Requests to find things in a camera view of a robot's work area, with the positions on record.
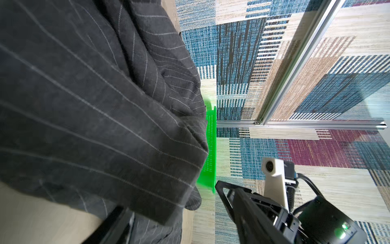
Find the green plastic basket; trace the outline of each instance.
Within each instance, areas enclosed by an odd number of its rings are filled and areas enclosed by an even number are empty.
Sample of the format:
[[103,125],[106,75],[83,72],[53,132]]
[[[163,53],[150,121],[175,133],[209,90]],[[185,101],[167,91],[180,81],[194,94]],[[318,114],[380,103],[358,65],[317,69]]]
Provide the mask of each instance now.
[[217,141],[217,108],[214,106],[213,110],[206,113],[206,120],[208,121],[206,129],[207,144],[209,146],[209,156],[204,163],[197,183],[210,187],[215,193],[215,178],[216,178],[216,141]]

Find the silver metal bar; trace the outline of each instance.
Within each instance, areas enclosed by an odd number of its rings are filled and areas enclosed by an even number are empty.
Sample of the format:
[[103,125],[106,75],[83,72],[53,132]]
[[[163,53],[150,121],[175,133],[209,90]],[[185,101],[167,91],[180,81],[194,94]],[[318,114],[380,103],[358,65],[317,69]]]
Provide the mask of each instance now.
[[291,88],[294,80],[297,78],[299,72],[302,70],[344,2],[345,0],[324,0],[322,2],[300,48],[294,55],[286,73],[280,81],[271,102],[266,105],[265,112],[259,115],[258,121],[261,121],[261,125],[266,125],[272,118],[272,115]]
[[217,120],[217,127],[230,128],[314,128],[334,130],[378,130],[386,129],[383,120],[372,121],[338,121],[338,120],[274,120],[267,125],[256,124],[254,120]]

